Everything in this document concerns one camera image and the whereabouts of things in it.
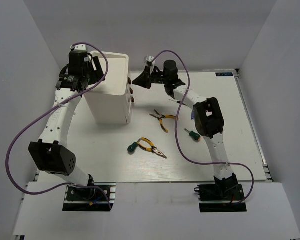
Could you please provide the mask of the black green precision screwdriver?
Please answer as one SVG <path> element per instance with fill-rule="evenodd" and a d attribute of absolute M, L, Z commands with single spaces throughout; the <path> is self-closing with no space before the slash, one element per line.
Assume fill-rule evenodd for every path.
<path fill-rule="evenodd" d="M 181 101 L 179 101 L 179 100 L 175 100 L 175 99 L 169 99 L 169 101 L 171 101 L 171 102 L 174 102 L 174 103 L 177 103 L 177 104 L 181 104 Z"/>

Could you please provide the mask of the blue red handle screwdriver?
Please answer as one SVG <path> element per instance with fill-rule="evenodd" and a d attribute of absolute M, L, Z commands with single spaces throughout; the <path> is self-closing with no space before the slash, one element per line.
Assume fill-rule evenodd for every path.
<path fill-rule="evenodd" d="M 195 113 L 194 113 L 194 111 L 191 112 L 191 120 L 192 120 L 192 121 L 195 120 Z"/>

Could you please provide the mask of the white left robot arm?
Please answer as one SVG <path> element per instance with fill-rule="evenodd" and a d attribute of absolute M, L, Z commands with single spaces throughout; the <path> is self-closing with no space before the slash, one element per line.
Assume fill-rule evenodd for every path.
<path fill-rule="evenodd" d="M 72 50 L 69 63 L 61 70 L 56 84 L 54 110 L 38 141 L 31 142 L 28 150 L 40 171 L 55 175 L 66 182 L 79 185 L 78 193 L 89 200 L 96 187 L 91 176 L 76 164 L 76 156 L 67 148 L 67 139 L 75 110 L 81 101 L 78 95 L 96 84 L 104 73 L 97 56 L 87 50 Z"/>

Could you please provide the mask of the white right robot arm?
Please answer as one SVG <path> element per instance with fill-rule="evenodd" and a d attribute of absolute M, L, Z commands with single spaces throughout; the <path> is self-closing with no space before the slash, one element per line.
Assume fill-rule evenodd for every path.
<path fill-rule="evenodd" d="M 152 56 L 146 58 L 142 74 L 132 83 L 146 89 L 150 89 L 152 84 L 163 84 L 168 96 L 193 111 L 196 131 L 205 140 L 213 163 L 214 191 L 223 200 L 232 196 L 238 180 L 229 164 L 224 145 L 225 121 L 218 100 L 215 97 L 203 97 L 187 87 L 179 78 L 174 60 L 165 61 L 161 71 L 155 66 Z"/>

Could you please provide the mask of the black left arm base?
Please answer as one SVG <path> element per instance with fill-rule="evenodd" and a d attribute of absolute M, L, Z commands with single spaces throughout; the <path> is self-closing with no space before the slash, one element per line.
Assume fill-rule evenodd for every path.
<path fill-rule="evenodd" d="M 115 203 L 116 185 L 99 184 L 97 188 L 66 188 L 63 212 L 110 212 Z"/>

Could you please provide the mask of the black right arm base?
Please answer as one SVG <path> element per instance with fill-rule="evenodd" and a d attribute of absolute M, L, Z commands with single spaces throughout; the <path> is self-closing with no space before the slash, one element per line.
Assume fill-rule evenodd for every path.
<path fill-rule="evenodd" d="M 194 188 L 199 198 L 200 213 L 244 213 L 247 206 L 241 184 L 230 190 L 225 196 L 217 193 L 214 184 L 200 184 Z"/>

